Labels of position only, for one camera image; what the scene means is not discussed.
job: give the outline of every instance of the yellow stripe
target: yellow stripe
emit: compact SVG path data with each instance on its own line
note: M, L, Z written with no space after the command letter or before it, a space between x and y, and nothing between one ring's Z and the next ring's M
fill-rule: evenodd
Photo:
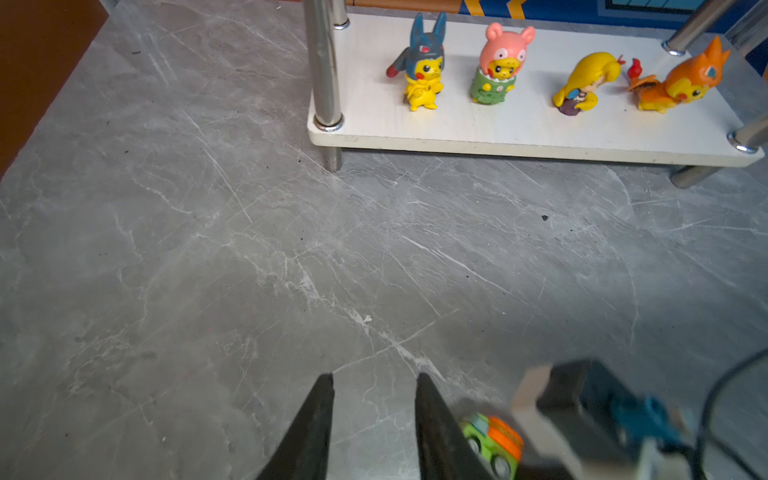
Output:
M509 9L510 18L525 20L525 13L523 13L523 4L525 2L526 0L509 0L509 2L507 2L507 8Z
M480 6L480 0L464 0L464 5L467 5L467 10L469 10L470 15L485 17L485 13Z

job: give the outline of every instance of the white shelf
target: white shelf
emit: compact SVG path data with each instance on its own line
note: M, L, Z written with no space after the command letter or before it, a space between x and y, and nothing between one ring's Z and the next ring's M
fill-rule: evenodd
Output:
M387 78L385 71L406 46L413 20L349 17L351 25L335 31L345 123L336 132L317 129L311 102L307 129L315 145L715 167L745 167L764 155L762 150L744 154L728 143L726 133L742 123L717 90L666 114L639 111L622 74L598 91L600 103L593 110L568 117L554 108L551 97L571 69L596 51L624 55L625 71L639 58L644 75L663 78L682 60L652 38L537 30L507 100L481 105L470 98L469 85L486 25L449 22L438 109L411 112L402 103L403 73ZM433 24L425 22L426 31Z

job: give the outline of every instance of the green toy car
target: green toy car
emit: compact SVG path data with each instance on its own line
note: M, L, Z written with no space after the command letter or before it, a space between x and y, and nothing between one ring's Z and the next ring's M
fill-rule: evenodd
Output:
M523 439L498 417L475 413L459 424L473 452L481 456L493 473L514 480L523 453Z

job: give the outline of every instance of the pikachu in lucario costume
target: pikachu in lucario costume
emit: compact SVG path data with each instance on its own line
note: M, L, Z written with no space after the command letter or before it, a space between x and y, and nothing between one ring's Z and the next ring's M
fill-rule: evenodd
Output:
M390 78L399 71L406 71L408 85L403 103L411 104L411 111L421 106L430 110L437 108L435 96L442 90L445 22L445 12L442 12L432 32L424 32L424 18L419 13L413 21L411 45L387 68L386 75Z

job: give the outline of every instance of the green costume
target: green costume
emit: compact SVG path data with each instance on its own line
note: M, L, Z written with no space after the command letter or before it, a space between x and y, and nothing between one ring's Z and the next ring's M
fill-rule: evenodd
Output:
M517 76L506 80L491 78L478 68L477 73L475 73L475 80L472 81L472 88L469 89L469 93L472 95L472 98L478 101L478 103L486 105L500 104L507 96L507 88L509 88L510 85L515 84L516 78ZM482 89L482 86L485 84L491 84L490 91Z

